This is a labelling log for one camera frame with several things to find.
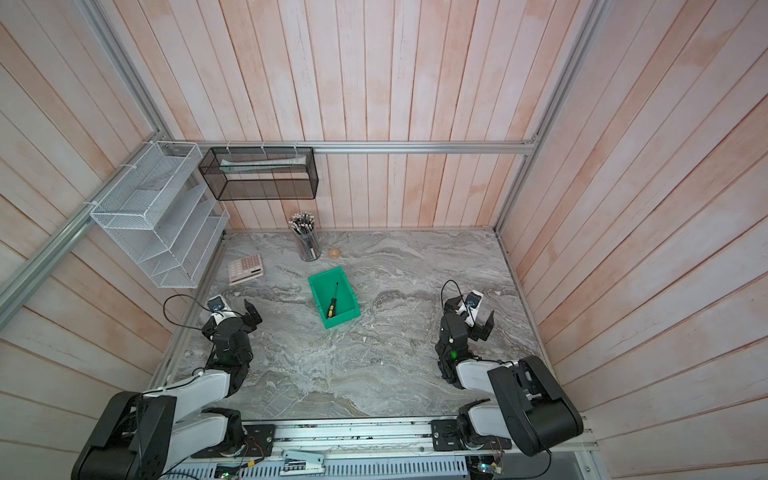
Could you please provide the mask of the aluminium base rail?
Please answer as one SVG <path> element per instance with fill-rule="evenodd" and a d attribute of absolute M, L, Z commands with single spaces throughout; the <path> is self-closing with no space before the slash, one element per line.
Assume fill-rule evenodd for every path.
<path fill-rule="evenodd" d="M 607 479 L 591 432 L 528 457 L 509 439 L 467 446 L 450 416 L 247 421 L 233 458 L 189 458 L 167 479 Z"/>

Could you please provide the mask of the black mesh wall basket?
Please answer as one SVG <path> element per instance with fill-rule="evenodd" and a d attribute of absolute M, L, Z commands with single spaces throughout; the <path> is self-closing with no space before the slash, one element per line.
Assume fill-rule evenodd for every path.
<path fill-rule="evenodd" d="M 313 200 L 319 177 L 304 147 L 212 147 L 199 171 L 220 201 Z"/>

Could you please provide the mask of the black yellow screwdriver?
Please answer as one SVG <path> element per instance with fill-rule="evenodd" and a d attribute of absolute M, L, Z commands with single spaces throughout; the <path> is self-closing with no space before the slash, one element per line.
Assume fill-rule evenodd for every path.
<path fill-rule="evenodd" d="M 336 315 L 337 310 L 337 301 L 338 301 L 338 290 L 339 290 L 339 283 L 335 284 L 334 292 L 330 300 L 330 304 L 328 306 L 327 312 L 326 312 L 326 318 L 331 319 Z"/>

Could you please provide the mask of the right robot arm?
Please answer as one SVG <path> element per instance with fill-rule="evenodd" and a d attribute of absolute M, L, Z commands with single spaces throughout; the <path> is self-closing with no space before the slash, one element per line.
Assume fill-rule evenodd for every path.
<path fill-rule="evenodd" d="M 494 317 L 483 325 L 468 319 L 467 310 L 446 306 L 435 344 L 443 380 L 488 395 L 459 409 L 456 439 L 469 449 L 508 439 L 532 457 L 582 435 L 581 414 L 544 361 L 536 355 L 514 361 L 474 355 L 469 342 L 487 339 Z"/>

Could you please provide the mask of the clear cup of pencils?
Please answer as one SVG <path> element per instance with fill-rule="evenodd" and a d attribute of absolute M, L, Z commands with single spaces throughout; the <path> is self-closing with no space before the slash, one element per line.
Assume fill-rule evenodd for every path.
<path fill-rule="evenodd" d="M 294 233 L 302 260 L 312 262 L 319 259 L 321 249 L 316 236 L 314 215 L 310 212 L 295 213 L 288 225 Z"/>

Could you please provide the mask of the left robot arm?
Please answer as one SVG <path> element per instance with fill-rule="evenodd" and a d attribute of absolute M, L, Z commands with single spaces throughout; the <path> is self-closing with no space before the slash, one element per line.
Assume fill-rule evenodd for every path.
<path fill-rule="evenodd" d="M 72 468 L 74 479 L 158 479 L 187 458 L 210 450 L 244 457 L 249 446 L 239 411 L 218 402 L 239 391 L 253 360 L 249 335 L 262 322 L 255 305 L 230 307 L 210 298 L 200 327 L 212 349 L 190 377 L 144 392 L 115 394 Z"/>

